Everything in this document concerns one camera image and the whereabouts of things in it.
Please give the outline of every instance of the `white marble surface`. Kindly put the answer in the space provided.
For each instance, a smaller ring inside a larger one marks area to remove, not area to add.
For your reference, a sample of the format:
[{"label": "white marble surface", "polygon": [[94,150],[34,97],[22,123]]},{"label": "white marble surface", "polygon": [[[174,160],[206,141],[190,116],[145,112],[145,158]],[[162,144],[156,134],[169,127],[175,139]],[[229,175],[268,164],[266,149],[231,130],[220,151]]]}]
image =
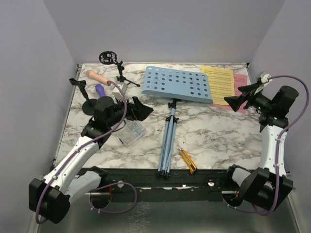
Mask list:
[{"label": "white marble surface", "polygon": [[[200,72],[202,65],[176,64],[124,64],[124,76],[143,85],[146,66]],[[233,69],[235,73],[248,75],[244,65],[211,65]],[[98,98],[95,92],[96,81],[86,76],[87,70],[116,81],[116,66],[83,64],[79,80],[86,80],[90,98]],[[169,116],[168,102],[171,99],[147,96],[141,93],[142,86],[129,85],[126,95],[129,99],[137,96],[143,104],[153,107],[153,113],[143,122],[147,134],[137,143],[126,147],[112,135],[104,146],[94,154],[84,167],[103,168],[157,168],[161,150],[165,121]],[[84,103],[78,88],[75,90],[66,128],[64,130],[56,163],[58,164],[76,143],[89,116],[82,112]],[[188,169],[177,148],[184,148],[198,168],[227,169],[232,164],[247,169],[258,166],[261,151],[258,114],[248,110],[246,114],[211,107],[209,104],[183,101],[177,103],[176,117],[179,118],[174,143],[171,168]]]}]

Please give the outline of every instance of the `clear plastic box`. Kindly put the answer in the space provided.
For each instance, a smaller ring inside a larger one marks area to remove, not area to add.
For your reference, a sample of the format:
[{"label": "clear plastic box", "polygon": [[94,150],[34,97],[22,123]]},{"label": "clear plastic box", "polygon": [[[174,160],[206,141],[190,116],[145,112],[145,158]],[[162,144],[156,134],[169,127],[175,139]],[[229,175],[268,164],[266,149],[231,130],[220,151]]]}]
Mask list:
[{"label": "clear plastic box", "polygon": [[143,137],[147,130],[138,120],[125,120],[125,122],[125,127],[115,132],[115,134],[125,146],[129,146],[130,144]]}]

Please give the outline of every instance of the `orange cylindrical handle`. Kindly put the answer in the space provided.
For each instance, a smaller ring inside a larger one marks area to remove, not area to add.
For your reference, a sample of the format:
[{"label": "orange cylindrical handle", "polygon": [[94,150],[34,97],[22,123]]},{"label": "orange cylindrical handle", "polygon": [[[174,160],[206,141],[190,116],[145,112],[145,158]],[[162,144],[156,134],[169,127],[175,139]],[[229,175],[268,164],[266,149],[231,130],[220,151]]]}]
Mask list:
[{"label": "orange cylindrical handle", "polygon": [[109,79],[105,78],[104,76],[102,75],[99,75],[98,73],[96,73],[95,71],[93,70],[88,70],[86,72],[86,75],[90,78],[90,79],[94,79],[96,81],[99,81],[100,83],[102,84],[105,84],[108,86],[107,82],[110,81]]}]

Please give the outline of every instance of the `yellow paper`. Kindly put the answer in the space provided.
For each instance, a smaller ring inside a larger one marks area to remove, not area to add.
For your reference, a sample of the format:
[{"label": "yellow paper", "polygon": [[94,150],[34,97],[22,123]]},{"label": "yellow paper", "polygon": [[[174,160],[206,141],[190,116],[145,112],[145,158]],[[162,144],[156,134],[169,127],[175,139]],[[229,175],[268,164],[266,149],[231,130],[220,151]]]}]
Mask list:
[{"label": "yellow paper", "polygon": [[202,66],[201,72],[208,77],[212,100],[215,104],[228,105],[226,96],[234,96],[233,70]]}]

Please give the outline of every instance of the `gray floor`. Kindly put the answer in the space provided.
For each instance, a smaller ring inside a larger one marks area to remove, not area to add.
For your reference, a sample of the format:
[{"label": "gray floor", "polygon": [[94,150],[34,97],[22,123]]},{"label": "gray floor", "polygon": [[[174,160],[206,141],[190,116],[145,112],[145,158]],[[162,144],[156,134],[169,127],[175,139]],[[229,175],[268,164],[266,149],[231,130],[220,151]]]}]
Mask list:
[{"label": "gray floor", "polygon": [[[129,203],[114,203],[121,210]],[[268,217],[244,214],[222,202],[139,202],[122,215],[98,214],[90,210],[88,196],[74,203],[62,222],[46,222],[39,233],[297,233],[286,199]]]}]

